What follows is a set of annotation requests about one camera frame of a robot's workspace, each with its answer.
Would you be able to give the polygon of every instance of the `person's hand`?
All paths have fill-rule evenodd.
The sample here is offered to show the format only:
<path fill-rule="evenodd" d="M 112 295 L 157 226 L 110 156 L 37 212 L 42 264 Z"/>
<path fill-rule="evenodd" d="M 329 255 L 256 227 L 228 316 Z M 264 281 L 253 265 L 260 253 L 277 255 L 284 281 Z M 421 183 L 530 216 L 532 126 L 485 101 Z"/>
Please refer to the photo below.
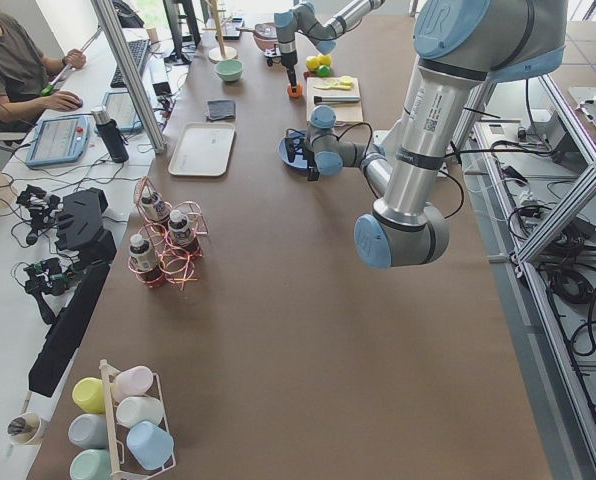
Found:
<path fill-rule="evenodd" d="M 82 100 L 78 95 L 66 90 L 60 90 L 48 97 L 40 97 L 44 100 L 44 107 L 49 110 L 70 112 L 82 107 Z"/>
<path fill-rule="evenodd" d="M 69 53 L 67 53 L 63 59 L 63 63 L 71 63 L 72 67 L 80 69 L 85 66 L 85 63 L 87 63 L 87 57 L 80 50 L 74 48 L 69 50 Z"/>

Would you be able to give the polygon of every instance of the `pink cup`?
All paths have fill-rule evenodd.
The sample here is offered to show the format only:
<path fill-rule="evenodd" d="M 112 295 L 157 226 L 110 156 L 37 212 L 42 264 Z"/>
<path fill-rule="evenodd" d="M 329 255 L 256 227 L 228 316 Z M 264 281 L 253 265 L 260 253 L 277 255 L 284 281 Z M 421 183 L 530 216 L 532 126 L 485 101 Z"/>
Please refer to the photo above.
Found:
<path fill-rule="evenodd" d="M 144 395 L 153 383 L 154 374 L 149 368 L 133 367 L 116 375 L 111 384 L 111 396 L 120 403 L 127 397 Z"/>

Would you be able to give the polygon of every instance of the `yellow cup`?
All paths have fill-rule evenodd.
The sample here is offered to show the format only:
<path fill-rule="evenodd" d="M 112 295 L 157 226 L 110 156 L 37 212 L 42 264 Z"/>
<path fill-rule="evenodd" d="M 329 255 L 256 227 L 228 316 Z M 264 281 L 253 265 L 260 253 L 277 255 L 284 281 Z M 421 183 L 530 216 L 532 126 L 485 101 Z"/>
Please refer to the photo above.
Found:
<path fill-rule="evenodd" d="M 102 380 L 87 377 L 80 380 L 71 392 L 71 398 L 85 413 L 105 413 Z"/>

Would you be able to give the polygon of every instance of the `white desk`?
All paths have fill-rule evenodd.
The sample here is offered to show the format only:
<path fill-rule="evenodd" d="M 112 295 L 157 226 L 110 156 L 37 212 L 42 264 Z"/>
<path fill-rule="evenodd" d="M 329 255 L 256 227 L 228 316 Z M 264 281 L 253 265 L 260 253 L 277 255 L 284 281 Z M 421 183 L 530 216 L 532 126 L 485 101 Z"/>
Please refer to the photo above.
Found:
<path fill-rule="evenodd" d="M 128 31 L 127 39 L 136 38 L 139 35 L 138 32 L 142 31 Z M 111 55 L 104 34 L 90 46 L 86 55 L 86 67 L 81 71 L 74 72 L 63 86 L 63 89 L 77 93 L 84 101 L 81 109 L 70 113 L 89 113 L 93 107 L 102 103 L 105 92 L 111 90 L 109 82 L 116 62 Z M 186 71 L 186 67 L 178 67 L 173 74 L 170 73 L 172 90 L 175 91 L 177 88 L 177 78 L 180 78 Z M 154 99 L 153 105 L 155 106 L 148 68 L 145 69 L 144 77 L 146 78 L 145 87 L 150 97 Z M 47 111 L 43 118 L 54 118 L 61 115 L 65 115 L 65 112 Z M 122 165 L 118 177 L 137 179 L 146 175 L 154 158 L 147 135 L 139 133 L 132 136 L 127 150 L 129 160 Z M 92 124 L 87 150 L 78 162 L 67 166 L 45 168 L 52 175 L 60 175 L 72 170 L 70 173 L 52 178 L 42 171 L 30 170 L 23 163 L 27 149 L 21 149 L 14 155 L 3 171 L 16 179 L 14 185 L 18 191 L 24 190 L 30 183 L 47 191 L 55 191 L 62 198 L 75 189 L 73 186 L 65 188 L 65 184 L 77 182 L 85 175 L 92 178 L 110 178 L 114 175 L 120 164 L 107 161 L 104 164 L 92 166 L 105 154 L 105 146 L 93 132 Z M 126 180 L 114 180 L 107 185 L 89 181 L 83 183 L 81 188 L 102 189 L 109 203 L 109 209 L 103 215 L 124 221 L 133 210 L 134 185 L 134 181 Z M 29 218 L 26 212 L 22 212 L 22 214 L 24 218 Z M 37 446 L 10 447 L 6 438 L 6 428 L 9 421 L 20 413 L 28 387 L 27 374 L 44 344 L 44 337 L 49 328 L 42 322 L 35 300 L 16 284 L 10 276 L 10 270 L 17 262 L 37 262 L 55 256 L 56 251 L 54 245 L 56 238 L 53 231 L 48 232 L 49 238 L 41 237 L 36 245 L 25 249 L 20 248 L 10 235 L 10 229 L 19 221 L 14 215 L 0 218 L 0 478 L 10 480 L 25 478 L 39 448 Z M 112 232 L 114 240 L 118 244 L 124 234 L 125 224 L 105 219 L 105 228 Z M 16 228 L 14 233 L 24 244 L 28 227 L 21 225 Z M 24 282 L 24 276 L 24 272 L 20 269 L 18 278 L 22 282 Z M 70 297 L 71 295 L 65 294 L 61 297 L 47 296 L 45 298 L 57 312 L 68 302 Z M 61 390 L 62 382 L 51 399 L 33 394 L 29 411 L 35 411 L 45 418 L 51 418 Z"/>

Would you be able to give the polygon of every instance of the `gray cloth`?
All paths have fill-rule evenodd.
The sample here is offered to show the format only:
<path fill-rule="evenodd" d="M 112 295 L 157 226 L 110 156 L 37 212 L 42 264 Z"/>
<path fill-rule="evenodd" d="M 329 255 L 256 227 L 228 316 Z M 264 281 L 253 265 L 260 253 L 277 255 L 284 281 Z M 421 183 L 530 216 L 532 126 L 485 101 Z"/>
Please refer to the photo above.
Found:
<path fill-rule="evenodd" d="M 207 108 L 207 120 L 211 122 L 236 118 L 236 102 L 233 100 L 209 100 Z"/>
<path fill-rule="evenodd" d="M 42 52 L 13 17 L 0 13 L 0 27 L 0 96 L 7 95 L 12 102 L 39 97 L 48 81 Z M 0 122 L 1 130 L 16 126 Z"/>

